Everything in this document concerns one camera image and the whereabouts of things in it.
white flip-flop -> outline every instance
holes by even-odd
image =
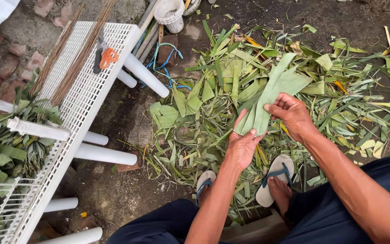
[[[269,168],[269,172],[263,179],[263,183],[255,194],[255,199],[258,204],[267,208],[270,207],[275,201],[270,193],[269,184],[267,183],[268,177],[277,176],[279,180],[284,181],[289,186],[291,185],[291,178],[294,175],[294,163],[290,156],[281,154],[275,158]]]
[[[196,184],[196,200],[195,203],[198,206],[198,197],[201,195],[205,186],[209,185],[210,187],[213,185],[213,181],[216,180],[216,174],[212,170],[207,170],[202,173],[198,178],[198,183]]]

blue flip-flop strap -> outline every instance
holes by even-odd
[[[282,165],[284,166],[284,169],[281,169],[279,171],[275,171],[275,172],[272,172],[272,173],[269,173],[267,174],[265,177],[264,177],[264,180],[263,180],[263,188],[266,188],[267,186],[267,178],[268,177],[273,177],[273,176],[278,176],[278,175],[282,175],[283,173],[285,173],[288,177],[288,186],[291,187],[291,177],[290,177],[290,172],[288,171],[288,168],[287,166],[285,165],[285,163],[282,163]]]
[[[196,192],[196,200],[195,203],[198,206],[198,197],[201,195],[202,191],[204,190],[205,186],[209,185],[210,187],[213,185],[213,182],[208,178],[205,180],[201,186],[199,187],[198,191]]]

blue plastic string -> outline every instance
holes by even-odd
[[[158,51],[159,51],[159,46],[162,46],[162,45],[170,45],[170,46],[173,47],[174,49],[170,52],[170,54],[169,54],[168,58],[166,59],[165,63],[162,64],[160,67],[156,67],[157,53],[158,53]],[[156,73],[159,73],[159,74],[161,74],[161,75],[163,75],[163,76],[166,76],[166,77],[168,78],[169,85],[167,85],[167,84],[164,84],[164,85],[167,86],[167,87],[169,87],[169,88],[171,88],[171,89],[172,89],[172,82],[176,83],[176,81],[174,81],[174,79],[172,79],[172,78],[170,77],[170,75],[169,75],[169,73],[168,73],[168,70],[165,68],[165,65],[168,63],[168,61],[169,61],[169,59],[171,58],[171,55],[172,55],[172,53],[173,53],[174,51],[177,51],[177,53],[179,54],[180,58],[183,58],[183,56],[181,55],[181,52],[177,50],[176,46],[174,46],[174,45],[172,45],[172,44],[170,44],[170,43],[167,43],[167,42],[160,43],[160,44],[157,42],[157,43],[156,43],[156,51],[154,52],[154,56],[153,56],[153,58],[151,59],[151,61],[149,62],[149,64],[147,64],[147,66],[146,66],[147,69],[150,68],[150,69],[154,70]],[[165,70],[165,74],[158,71],[158,69],[161,69],[161,68],[163,68],[163,70]],[[141,79],[139,79],[139,81],[140,81],[141,84],[142,84],[142,86],[141,86],[142,88],[146,86],[146,84],[145,84]],[[192,89],[191,89],[190,87],[188,87],[188,86],[177,86],[177,88],[187,88],[187,89],[189,89],[189,90],[192,90]]]

person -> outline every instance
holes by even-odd
[[[288,94],[280,93],[264,109],[272,119],[283,121],[290,136],[307,148],[329,179],[293,194],[277,177],[268,178],[281,215],[292,224],[280,243],[390,243],[390,157],[356,166],[317,130],[305,103]],[[231,132],[217,178],[212,187],[203,189],[199,208],[186,199],[172,201],[124,225],[107,244],[218,243],[237,178],[263,137],[254,135],[254,129],[245,136]]]

concrete ground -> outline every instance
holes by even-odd
[[[383,25],[390,30],[390,0],[218,0],[216,4],[219,7],[211,9],[211,5],[204,0],[200,6],[200,15],[184,19],[185,28],[178,34],[179,50],[184,58],[179,58],[178,65],[169,70],[171,76],[191,75],[184,72],[184,68],[192,67],[198,58],[191,49],[209,47],[201,23],[205,14],[210,15],[209,27],[216,33],[222,28],[230,29],[234,23],[240,24],[245,32],[256,25],[263,25],[273,30],[284,29],[286,33],[297,33],[301,27],[295,26],[307,23],[316,28],[317,32],[306,33],[294,40],[305,41],[318,51],[330,50],[328,43],[331,42],[331,36],[348,38],[357,48],[366,48],[374,43],[387,46]],[[224,14],[231,14],[234,19],[228,19]],[[131,150],[117,139],[144,146],[150,140],[153,129],[143,113],[156,100],[158,97],[148,88],[137,86],[128,89],[116,81],[91,130],[108,136],[110,142],[106,147],[112,149]],[[384,156],[388,155],[390,141]],[[368,161],[358,155],[354,159]],[[105,223],[100,243],[105,243],[120,226],[167,202],[180,197],[191,198],[183,186],[165,183],[164,187],[159,187],[158,181],[148,180],[142,169],[112,173],[112,164],[91,161],[74,162],[73,167],[77,173],[72,183],[65,186],[66,189],[56,197],[76,196],[79,205],[55,215],[53,219],[57,224],[53,227],[61,232],[75,231],[82,221],[81,213],[86,211]]]

